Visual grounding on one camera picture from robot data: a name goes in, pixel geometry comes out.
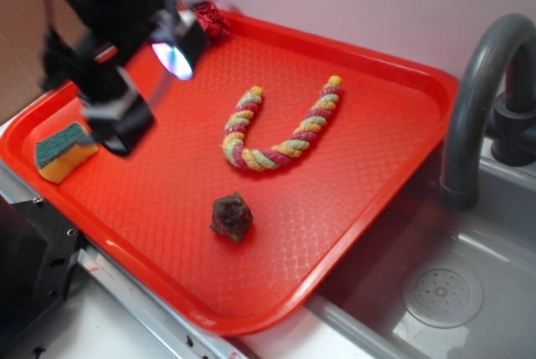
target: drain cover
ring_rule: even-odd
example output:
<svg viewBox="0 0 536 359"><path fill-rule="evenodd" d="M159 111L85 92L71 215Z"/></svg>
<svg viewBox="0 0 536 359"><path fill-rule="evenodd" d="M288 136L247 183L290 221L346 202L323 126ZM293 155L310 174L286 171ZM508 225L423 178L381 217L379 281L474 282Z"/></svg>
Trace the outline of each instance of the drain cover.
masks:
<svg viewBox="0 0 536 359"><path fill-rule="evenodd" d="M461 326L472 320L484 295L477 276L452 260L429 261L414 267L402 284L402 300L419 321L437 328Z"/></svg>

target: striped rope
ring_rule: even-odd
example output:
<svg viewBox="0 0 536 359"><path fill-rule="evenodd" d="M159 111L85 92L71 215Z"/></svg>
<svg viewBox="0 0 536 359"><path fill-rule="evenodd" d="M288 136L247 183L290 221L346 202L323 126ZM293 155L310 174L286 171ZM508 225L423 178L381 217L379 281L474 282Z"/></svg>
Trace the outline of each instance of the striped rope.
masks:
<svg viewBox="0 0 536 359"><path fill-rule="evenodd" d="M298 158L317 138L327 124L339 100L343 80L332 76L322 88L320 98L307 113L306 118L294 130L289 140L267 150L250 150L244 147L245 130L262 103L263 90L254 86L244 94L225 125L222 147L227 160L235 167L252 171L277 169Z"/></svg>

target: sponge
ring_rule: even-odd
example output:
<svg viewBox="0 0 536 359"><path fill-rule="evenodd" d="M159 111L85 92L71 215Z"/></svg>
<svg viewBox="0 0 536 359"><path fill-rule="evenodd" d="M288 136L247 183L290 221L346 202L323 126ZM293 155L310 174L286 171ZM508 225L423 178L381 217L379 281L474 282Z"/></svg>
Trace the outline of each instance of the sponge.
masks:
<svg viewBox="0 0 536 359"><path fill-rule="evenodd" d="M72 171L97 153L97 145L81 146L77 140L87 135L78 122L37 143L35 162L47 181L61 183Z"/></svg>

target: faucet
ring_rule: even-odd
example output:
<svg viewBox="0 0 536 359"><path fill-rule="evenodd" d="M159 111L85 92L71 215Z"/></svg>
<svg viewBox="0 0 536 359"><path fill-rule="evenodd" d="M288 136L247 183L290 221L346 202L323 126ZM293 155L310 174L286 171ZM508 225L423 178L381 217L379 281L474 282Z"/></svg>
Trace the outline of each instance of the faucet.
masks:
<svg viewBox="0 0 536 359"><path fill-rule="evenodd" d="M496 97L503 77L505 92ZM536 28L529 18L509 14L484 33L461 79L443 151L443 204L456 211L477 204L486 134L497 161L512 167L536 161L535 124Z"/></svg>

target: sink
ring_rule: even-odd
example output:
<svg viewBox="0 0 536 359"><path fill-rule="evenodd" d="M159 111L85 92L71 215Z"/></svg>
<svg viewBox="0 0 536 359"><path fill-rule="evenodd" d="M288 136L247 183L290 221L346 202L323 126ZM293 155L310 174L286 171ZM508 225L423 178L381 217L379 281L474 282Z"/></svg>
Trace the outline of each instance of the sink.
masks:
<svg viewBox="0 0 536 359"><path fill-rule="evenodd" d="M317 293L413 358L536 355L536 177L480 162L480 201L441 204L435 151Z"/></svg>

